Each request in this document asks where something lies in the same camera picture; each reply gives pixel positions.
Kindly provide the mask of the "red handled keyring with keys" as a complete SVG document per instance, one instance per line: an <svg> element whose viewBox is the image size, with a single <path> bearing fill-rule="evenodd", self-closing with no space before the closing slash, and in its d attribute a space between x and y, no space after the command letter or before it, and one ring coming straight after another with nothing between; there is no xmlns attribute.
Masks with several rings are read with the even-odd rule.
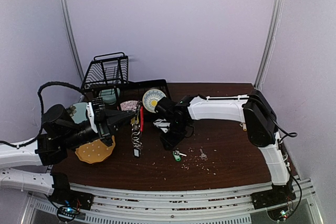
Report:
<svg viewBox="0 0 336 224"><path fill-rule="evenodd" d="M131 119L131 142L133 145L133 156L140 158L142 153L142 131L143 131L143 106L138 102L135 107L135 117Z"/></svg>

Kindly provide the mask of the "green tagged key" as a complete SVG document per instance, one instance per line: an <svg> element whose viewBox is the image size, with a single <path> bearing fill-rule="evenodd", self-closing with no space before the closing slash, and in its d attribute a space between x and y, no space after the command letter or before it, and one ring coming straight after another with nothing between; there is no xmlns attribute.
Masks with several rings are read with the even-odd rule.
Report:
<svg viewBox="0 0 336 224"><path fill-rule="evenodd" d="M186 157L186 156L187 156L186 154L181 153L181 152L178 151L178 150L173 151L172 154L173 154L174 159L175 159L177 162L180 162L180 161L182 160L182 157Z"/></svg>

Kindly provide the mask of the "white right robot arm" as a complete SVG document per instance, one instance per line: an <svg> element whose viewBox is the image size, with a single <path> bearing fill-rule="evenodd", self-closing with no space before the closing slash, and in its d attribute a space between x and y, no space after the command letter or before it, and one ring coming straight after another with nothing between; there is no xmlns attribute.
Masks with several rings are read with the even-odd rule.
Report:
<svg viewBox="0 0 336 224"><path fill-rule="evenodd" d="M154 111L168 126L160 140L166 150L173 150L186 138L187 127L199 120L228 120L239 122L247 132L248 140L259 148L268 166L271 182L276 187L269 192L272 203L279 204L289 196L289 166L281 152L280 127L265 97L258 90L235 97L185 96L174 102L163 97Z"/></svg>

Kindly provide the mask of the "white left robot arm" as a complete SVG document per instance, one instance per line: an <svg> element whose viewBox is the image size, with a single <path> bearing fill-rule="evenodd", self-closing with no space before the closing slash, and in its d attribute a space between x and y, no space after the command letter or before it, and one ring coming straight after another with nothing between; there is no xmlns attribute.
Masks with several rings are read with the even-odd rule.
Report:
<svg viewBox="0 0 336 224"><path fill-rule="evenodd" d="M27 141L1 143L1 186L56 196L64 205L76 197L65 174L40 174L19 170L19 166L50 166L68 157L68 150L100 140L106 147L113 145L113 136L128 123L133 110L107 109L101 98L86 104L86 119L76 123L62 104L42 114L41 125L46 134Z"/></svg>

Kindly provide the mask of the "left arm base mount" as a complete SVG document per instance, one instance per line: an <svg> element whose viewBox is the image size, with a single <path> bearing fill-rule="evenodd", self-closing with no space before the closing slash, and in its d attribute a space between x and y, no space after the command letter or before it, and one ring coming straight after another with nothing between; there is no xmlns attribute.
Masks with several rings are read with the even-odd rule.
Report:
<svg viewBox="0 0 336 224"><path fill-rule="evenodd" d="M91 209L93 194L72 190L67 175L63 173L51 173L51 177L54 191L46 198L56 208L56 216L61 222L74 221L81 210Z"/></svg>

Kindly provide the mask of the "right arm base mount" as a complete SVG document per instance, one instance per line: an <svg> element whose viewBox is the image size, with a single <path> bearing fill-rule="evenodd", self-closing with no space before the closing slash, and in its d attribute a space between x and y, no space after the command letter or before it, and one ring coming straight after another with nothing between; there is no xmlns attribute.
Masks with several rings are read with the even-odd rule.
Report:
<svg viewBox="0 0 336 224"><path fill-rule="evenodd" d="M251 195L254 209L262 211L253 223L315 223L311 179L296 177L290 182L289 190L273 188Z"/></svg>

